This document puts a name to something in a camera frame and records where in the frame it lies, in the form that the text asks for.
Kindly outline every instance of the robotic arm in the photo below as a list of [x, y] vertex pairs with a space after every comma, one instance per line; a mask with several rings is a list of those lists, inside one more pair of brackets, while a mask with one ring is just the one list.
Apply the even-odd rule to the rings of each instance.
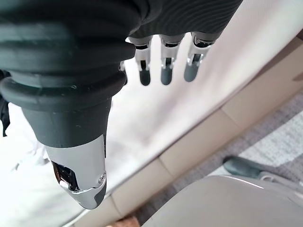
[[[162, 39], [161, 81], [172, 80], [184, 33], [192, 32], [185, 80], [220, 36], [241, 0], [1, 0], [3, 97], [22, 107], [46, 145], [60, 186], [96, 208], [106, 192], [106, 131], [111, 97], [135, 56], [150, 83], [150, 41]], [[133, 43], [125, 42], [129, 37]]]

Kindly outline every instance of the silver metal part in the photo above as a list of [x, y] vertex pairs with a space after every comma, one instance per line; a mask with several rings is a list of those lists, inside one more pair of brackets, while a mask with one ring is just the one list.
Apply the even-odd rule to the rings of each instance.
[[[199, 44], [209, 44], [209, 45], [206, 47], [199, 47], [198, 46]], [[197, 66], [199, 66], [203, 58], [205, 58], [207, 52], [211, 48], [211, 45], [212, 43], [207, 41], [202, 41], [198, 39], [195, 35], [193, 35], [193, 39], [188, 52], [187, 64], [191, 66], [193, 63], [195, 63]], [[197, 54], [199, 55], [198, 61], [196, 61], [196, 59], [194, 58], [195, 55], [197, 56]]]
[[[136, 46], [136, 53], [134, 57], [137, 62], [139, 71], [149, 70], [151, 62], [152, 36], [144, 37], [142, 39], [130, 37], [129, 40]], [[144, 69], [142, 69], [142, 61], [145, 61]]]
[[[151, 63], [151, 48], [150, 45], [146, 45], [147, 48], [145, 49], [136, 49], [135, 59], [139, 68], [139, 71], [142, 70], [150, 70], [150, 63]], [[141, 61], [145, 61], [145, 68], [142, 69]]]
[[82, 207], [96, 208], [106, 190], [104, 136], [77, 147], [46, 147], [46, 151], [59, 185]]
[[125, 71], [125, 64], [124, 61], [120, 62], [120, 71]]
[[174, 62], [177, 58], [177, 53], [179, 50], [179, 44], [176, 44], [175, 46], [169, 47], [167, 46], [167, 43], [162, 40], [161, 41], [161, 66], [163, 69], [166, 68], [166, 59], [171, 58], [171, 62], [169, 64], [169, 67], [172, 69]]

